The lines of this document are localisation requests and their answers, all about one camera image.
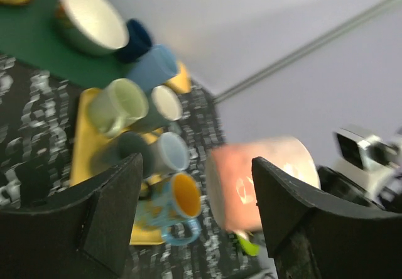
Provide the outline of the dark teal mug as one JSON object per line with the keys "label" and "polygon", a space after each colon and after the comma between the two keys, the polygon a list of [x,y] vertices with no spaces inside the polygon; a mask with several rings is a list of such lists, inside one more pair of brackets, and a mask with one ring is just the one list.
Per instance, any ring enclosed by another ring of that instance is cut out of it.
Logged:
{"label": "dark teal mug", "polygon": [[117,148],[120,158],[126,158],[132,154],[141,154],[143,158],[143,178],[148,178],[155,169],[155,158],[149,144],[140,135],[132,131],[126,131],[117,137]]}

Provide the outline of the sage green mug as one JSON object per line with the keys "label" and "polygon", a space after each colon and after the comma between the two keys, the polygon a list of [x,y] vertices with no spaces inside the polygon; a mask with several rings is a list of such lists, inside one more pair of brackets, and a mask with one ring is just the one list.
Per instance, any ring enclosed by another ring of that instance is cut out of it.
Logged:
{"label": "sage green mug", "polygon": [[113,80],[89,103],[87,117],[104,136],[116,137],[120,131],[143,119],[149,110],[148,99],[133,81]]}

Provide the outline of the pink mug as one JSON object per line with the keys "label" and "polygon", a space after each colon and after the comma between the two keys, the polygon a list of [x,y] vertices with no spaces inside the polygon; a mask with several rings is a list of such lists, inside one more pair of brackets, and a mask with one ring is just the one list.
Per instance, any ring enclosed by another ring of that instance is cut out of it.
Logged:
{"label": "pink mug", "polygon": [[210,209],[221,229],[235,233],[262,230],[252,177],[252,159],[259,156],[287,174],[321,187],[311,154],[293,136],[214,148],[205,162],[205,181]]}

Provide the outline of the white grey mug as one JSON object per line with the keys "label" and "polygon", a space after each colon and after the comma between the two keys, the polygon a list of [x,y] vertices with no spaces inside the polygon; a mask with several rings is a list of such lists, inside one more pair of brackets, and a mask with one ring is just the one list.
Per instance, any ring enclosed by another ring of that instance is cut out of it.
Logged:
{"label": "white grey mug", "polygon": [[176,133],[166,132],[150,144],[155,160],[154,171],[162,175],[185,171],[190,163],[185,141]]}

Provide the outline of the blue mug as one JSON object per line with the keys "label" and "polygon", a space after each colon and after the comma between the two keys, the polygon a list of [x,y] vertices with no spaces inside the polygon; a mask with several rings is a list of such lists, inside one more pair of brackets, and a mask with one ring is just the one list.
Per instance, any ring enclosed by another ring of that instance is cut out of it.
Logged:
{"label": "blue mug", "polygon": [[[193,177],[176,173],[148,187],[145,199],[138,202],[134,227],[144,233],[158,231],[164,242],[184,246],[194,242],[201,233],[197,220],[201,212],[200,190]],[[171,227],[181,224],[189,229],[185,238],[175,237]]]}

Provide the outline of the grey faceted mug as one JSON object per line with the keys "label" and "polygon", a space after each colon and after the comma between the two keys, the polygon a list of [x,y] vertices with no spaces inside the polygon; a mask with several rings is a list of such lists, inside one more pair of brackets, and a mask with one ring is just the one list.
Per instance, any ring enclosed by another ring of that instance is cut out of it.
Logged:
{"label": "grey faceted mug", "polygon": [[147,115],[130,125],[138,133],[149,133],[169,125],[182,117],[182,104],[176,93],[165,85],[159,85],[147,94]]}

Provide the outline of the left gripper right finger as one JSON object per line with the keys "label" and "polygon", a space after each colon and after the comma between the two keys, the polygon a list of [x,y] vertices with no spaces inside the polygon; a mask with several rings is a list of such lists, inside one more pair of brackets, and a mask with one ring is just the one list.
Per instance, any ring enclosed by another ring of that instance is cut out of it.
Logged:
{"label": "left gripper right finger", "polygon": [[261,157],[252,176],[279,278],[401,278],[401,214],[340,199]]}

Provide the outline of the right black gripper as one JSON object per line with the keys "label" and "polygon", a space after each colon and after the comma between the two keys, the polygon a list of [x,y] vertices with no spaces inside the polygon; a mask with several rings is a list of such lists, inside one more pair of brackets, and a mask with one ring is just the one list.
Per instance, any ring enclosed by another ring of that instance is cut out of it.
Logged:
{"label": "right black gripper", "polygon": [[386,179],[374,199],[369,199],[362,187],[329,167],[320,165],[317,172],[321,189],[326,193],[358,205],[401,212],[401,170],[395,171]]}

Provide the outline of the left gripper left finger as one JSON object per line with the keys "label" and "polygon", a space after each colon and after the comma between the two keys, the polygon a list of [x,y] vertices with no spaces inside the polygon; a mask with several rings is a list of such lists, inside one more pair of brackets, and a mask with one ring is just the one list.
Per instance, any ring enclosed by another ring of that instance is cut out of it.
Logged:
{"label": "left gripper left finger", "polygon": [[31,207],[2,209],[1,277],[122,277],[142,180],[133,154]]}

